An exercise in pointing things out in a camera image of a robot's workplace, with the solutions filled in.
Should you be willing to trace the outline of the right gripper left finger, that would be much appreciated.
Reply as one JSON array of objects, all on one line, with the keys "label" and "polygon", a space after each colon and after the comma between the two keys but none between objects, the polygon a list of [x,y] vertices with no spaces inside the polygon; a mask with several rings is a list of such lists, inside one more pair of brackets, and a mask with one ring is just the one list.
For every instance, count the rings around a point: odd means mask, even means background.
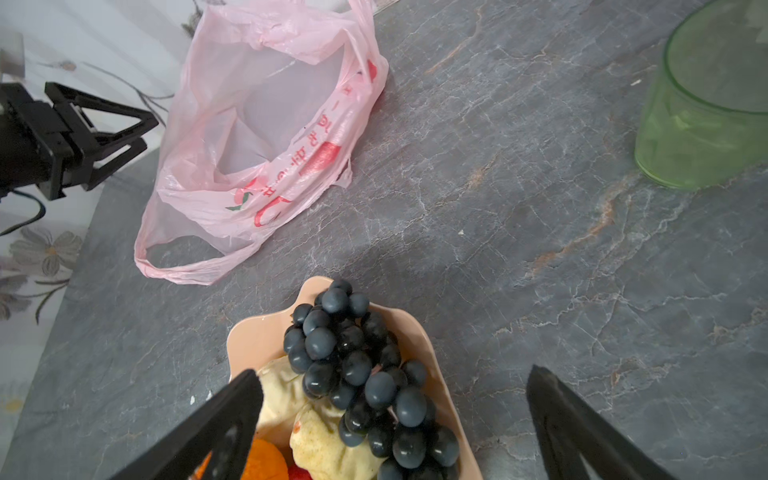
[{"label": "right gripper left finger", "polygon": [[252,369],[221,391],[115,479],[188,479],[209,459],[205,479],[241,477],[263,404],[261,382]]}]

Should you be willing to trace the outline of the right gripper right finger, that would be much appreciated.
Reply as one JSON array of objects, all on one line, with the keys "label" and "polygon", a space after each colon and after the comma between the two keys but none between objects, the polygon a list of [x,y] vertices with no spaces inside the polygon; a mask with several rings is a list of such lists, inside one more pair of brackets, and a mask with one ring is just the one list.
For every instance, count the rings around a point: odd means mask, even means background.
[{"label": "right gripper right finger", "polygon": [[526,399],[550,479],[587,479],[587,466],[602,479],[674,479],[549,369],[532,367]]}]

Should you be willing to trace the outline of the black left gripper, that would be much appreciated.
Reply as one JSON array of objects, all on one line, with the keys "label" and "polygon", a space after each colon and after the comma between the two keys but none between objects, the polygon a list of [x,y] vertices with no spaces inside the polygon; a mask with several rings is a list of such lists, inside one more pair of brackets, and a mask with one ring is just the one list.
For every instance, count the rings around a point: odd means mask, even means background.
[{"label": "black left gripper", "polygon": [[60,83],[46,82],[44,92],[54,108],[33,99],[19,83],[1,85],[3,197],[14,189],[35,185],[49,200],[62,198],[65,167],[75,156],[65,137],[69,131],[87,147],[99,146],[86,153],[71,173],[72,186],[92,191],[144,153],[147,143],[142,137],[159,125],[148,110]]}]

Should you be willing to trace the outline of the orange fake fruit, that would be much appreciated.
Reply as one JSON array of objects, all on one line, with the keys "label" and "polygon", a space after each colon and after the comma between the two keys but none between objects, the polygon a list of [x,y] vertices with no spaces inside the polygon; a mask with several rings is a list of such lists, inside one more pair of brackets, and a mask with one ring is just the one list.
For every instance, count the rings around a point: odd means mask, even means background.
[{"label": "orange fake fruit", "polygon": [[254,438],[240,480],[288,480],[289,469],[280,450]]}]

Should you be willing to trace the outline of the beige fake potato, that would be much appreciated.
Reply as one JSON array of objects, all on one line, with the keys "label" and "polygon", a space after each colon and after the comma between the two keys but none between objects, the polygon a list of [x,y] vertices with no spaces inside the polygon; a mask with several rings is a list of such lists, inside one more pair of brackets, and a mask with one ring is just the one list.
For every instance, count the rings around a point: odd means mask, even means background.
[{"label": "beige fake potato", "polygon": [[297,415],[313,403],[304,392],[303,375],[296,373],[287,356],[270,361],[258,371],[263,403],[256,435],[267,438],[292,431]]}]

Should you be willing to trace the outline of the red fake strawberry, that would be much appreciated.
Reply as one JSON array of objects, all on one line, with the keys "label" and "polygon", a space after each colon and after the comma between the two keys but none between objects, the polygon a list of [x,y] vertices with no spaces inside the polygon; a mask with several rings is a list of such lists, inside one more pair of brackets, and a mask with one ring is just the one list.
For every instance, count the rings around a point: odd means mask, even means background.
[{"label": "red fake strawberry", "polygon": [[289,480],[313,480],[311,474],[297,465],[292,465],[288,468]]}]

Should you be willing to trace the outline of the pink scalloped bowl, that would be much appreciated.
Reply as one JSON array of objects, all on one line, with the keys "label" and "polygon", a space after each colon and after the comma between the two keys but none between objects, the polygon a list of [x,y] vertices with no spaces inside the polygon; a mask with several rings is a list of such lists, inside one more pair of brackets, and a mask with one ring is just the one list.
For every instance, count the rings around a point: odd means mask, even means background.
[{"label": "pink scalloped bowl", "polygon": [[[332,280],[328,277],[311,277],[303,283],[296,300],[288,308],[251,316],[237,323],[230,330],[226,341],[230,377],[235,378],[247,369],[256,371],[283,356],[283,335],[292,323],[293,310],[301,303],[313,302],[331,283]],[[481,480],[482,472],[467,440],[426,331],[416,318],[404,310],[376,303],[373,303],[371,308],[382,314],[387,328],[398,337],[403,358],[415,358],[427,367],[429,378],[424,392],[436,405],[437,421],[451,428],[459,441],[459,478]]]}]

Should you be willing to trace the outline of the pale yellow fake fruit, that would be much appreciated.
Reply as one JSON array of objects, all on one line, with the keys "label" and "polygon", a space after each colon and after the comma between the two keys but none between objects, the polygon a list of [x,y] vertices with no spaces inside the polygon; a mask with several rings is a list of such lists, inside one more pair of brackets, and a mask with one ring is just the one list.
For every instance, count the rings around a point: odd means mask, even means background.
[{"label": "pale yellow fake fruit", "polygon": [[376,479],[383,459],[364,440],[348,447],[339,434],[343,411],[328,401],[309,402],[297,413],[289,445],[294,463],[313,479]]}]

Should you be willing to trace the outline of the dark fake grape bunch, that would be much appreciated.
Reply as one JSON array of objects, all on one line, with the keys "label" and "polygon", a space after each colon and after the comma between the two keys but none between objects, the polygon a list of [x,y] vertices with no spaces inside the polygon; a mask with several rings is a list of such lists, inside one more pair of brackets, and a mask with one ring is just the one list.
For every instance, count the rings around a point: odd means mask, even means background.
[{"label": "dark fake grape bunch", "polygon": [[427,367],[403,358],[382,314],[349,281],[335,279],[295,307],[283,350],[305,394],[343,411],[343,443],[367,440],[384,460],[376,479],[458,478],[459,441],[424,392]]}]

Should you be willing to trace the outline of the pink plastic bag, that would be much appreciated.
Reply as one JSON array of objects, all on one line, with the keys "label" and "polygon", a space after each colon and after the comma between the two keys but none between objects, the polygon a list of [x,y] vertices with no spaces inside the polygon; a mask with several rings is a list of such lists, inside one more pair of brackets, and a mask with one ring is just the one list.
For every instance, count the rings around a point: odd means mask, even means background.
[{"label": "pink plastic bag", "polygon": [[302,1],[208,6],[135,241],[140,272],[213,284],[329,187],[349,185],[388,70],[370,1],[345,12]]}]

